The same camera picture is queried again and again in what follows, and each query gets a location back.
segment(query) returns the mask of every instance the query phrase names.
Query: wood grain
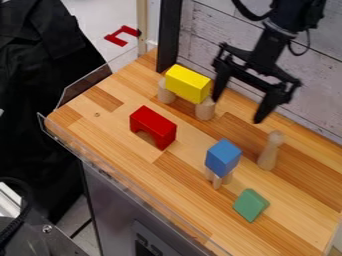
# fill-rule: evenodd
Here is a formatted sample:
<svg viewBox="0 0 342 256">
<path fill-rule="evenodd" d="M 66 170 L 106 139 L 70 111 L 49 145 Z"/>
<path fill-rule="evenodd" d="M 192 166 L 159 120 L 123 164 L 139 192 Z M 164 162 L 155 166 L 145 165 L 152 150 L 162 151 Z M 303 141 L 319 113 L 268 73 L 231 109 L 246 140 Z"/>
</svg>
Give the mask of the wood grain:
<svg viewBox="0 0 342 256">
<path fill-rule="evenodd" d="M 231 90 L 212 120 L 198 121 L 184 100 L 158 102 L 162 76 L 153 65 L 155 52 L 51 113 L 47 128 L 217 255 L 321 255 L 342 210 L 342 148 L 279 114 L 251 124 L 256 104 Z M 129 115 L 142 105 L 178 125 L 165 151 L 130 132 Z M 286 143 L 275 171 L 264 172 L 255 162 L 275 129 Z M 221 138 L 243 157 L 231 184 L 215 191 L 203 176 L 204 160 Z M 246 188 L 271 203 L 253 224 L 232 209 Z"/>
</svg>

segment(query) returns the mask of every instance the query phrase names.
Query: white wall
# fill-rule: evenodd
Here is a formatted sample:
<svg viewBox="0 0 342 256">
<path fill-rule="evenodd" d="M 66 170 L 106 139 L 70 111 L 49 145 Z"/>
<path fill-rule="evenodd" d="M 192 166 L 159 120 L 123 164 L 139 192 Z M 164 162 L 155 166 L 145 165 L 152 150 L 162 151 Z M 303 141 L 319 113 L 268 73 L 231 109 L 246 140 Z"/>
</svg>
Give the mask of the white wall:
<svg viewBox="0 0 342 256">
<path fill-rule="evenodd" d="M 271 0 L 244 0 L 250 9 L 262 14 Z M 300 78 L 304 86 L 291 104 L 278 112 L 342 144 L 342 1 L 328 0 L 325 19 L 312 33 L 311 50 L 295 57 L 287 50 L 279 66 Z M 262 33 L 260 23 L 247 21 L 230 0 L 183 0 L 178 62 L 214 78 L 211 67 L 218 43 L 252 50 Z M 297 39 L 302 49 L 305 37 Z M 233 89 L 260 101 L 262 93 L 232 80 Z"/>
</svg>

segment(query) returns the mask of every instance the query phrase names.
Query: wooden board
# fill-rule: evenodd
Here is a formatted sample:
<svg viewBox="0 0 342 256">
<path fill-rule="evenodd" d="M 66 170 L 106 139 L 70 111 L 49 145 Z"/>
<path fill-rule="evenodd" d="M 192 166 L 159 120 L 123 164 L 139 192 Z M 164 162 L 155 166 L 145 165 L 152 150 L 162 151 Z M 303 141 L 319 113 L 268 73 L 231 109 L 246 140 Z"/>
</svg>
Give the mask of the wooden board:
<svg viewBox="0 0 342 256">
<path fill-rule="evenodd" d="M 270 2 L 244 1 L 259 14 L 267 10 Z M 318 30 L 312 31 L 311 50 L 301 57 L 295 57 L 285 49 L 278 61 L 279 66 L 300 78 L 304 86 L 298 90 L 290 104 L 277 108 L 279 113 L 340 144 L 342 37 L 337 31 L 342 21 L 341 14 L 342 4 L 336 0 L 328 0 L 325 19 Z M 218 43 L 228 42 L 232 46 L 252 50 L 262 28 L 259 23 L 251 24 L 243 19 L 231 1 L 183 0 L 178 62 L 214 78 L 216 74 L 211 64 L 219 50 Z M 305 45 L 305 33 L 297 41 Z M 294 45 L 297 51 L 302 51 L 302 46 L 296 43 Z M 260 91 L 237 79 L 232 79 L 229 86 L 255 101 L 261 100 Z"/>
<path fill-rule="evenodd" d="M 154 72 L 155 55 L 55 110 L 47 128 L 217 255 L 224 253 L 214 244 L 233 255 L 321 255 L 342 210 L 342 148 L 279 114 L 251 124 L 257 105 L 231 90 L 208 122 L 196 120 L 194 105 L 184 100 L 164 105 L 156 98 L 162 76 Z M 129 115 L 142 105 L 178 125 L 165 151 L 130 132 Z M 287 140 L 276 169 L 264 172 L 255 162 L 275 129 Z M 204 178 L 204 158 L 221 138 L 243 157 L 232 183 L 215 191 Z M 232 209 L 246 188 L 271 203 L 253 224 Z"/>
</svg>

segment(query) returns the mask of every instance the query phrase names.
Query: black fabric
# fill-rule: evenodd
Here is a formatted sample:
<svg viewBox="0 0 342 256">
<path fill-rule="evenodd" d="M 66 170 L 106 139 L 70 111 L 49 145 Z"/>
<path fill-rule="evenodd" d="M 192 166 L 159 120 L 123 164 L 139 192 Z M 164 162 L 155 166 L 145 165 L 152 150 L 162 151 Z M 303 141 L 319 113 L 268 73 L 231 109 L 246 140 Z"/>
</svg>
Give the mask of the black fabric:
<svg viewBox="0 0 342 256">
<path fill-rule="evenodd" d="M 61 203 L 80 193 L 81 179 L 36 113 L 51 113 L 66 86 L 104 63 L 59 0 L 0 5 L 0 172 L 32 185 L 47 215 L 67 208 Z"/>
</svg>

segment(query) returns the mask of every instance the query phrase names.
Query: red arch block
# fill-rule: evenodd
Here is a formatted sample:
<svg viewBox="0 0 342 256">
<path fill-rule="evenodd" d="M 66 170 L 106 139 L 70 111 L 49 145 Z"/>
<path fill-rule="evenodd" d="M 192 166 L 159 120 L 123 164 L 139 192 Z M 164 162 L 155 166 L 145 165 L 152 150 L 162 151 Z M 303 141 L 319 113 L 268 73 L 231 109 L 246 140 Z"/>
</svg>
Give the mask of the red arch block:
<svg viewBox="0 0 342 256">
<path fill-rule="evenodd" d="M 160 150 L 176 139 L 177 125 L 146 106 L 131 114 L 130 127 L 134 133 L 142 130 L 150 134 Z"/>
</svg>

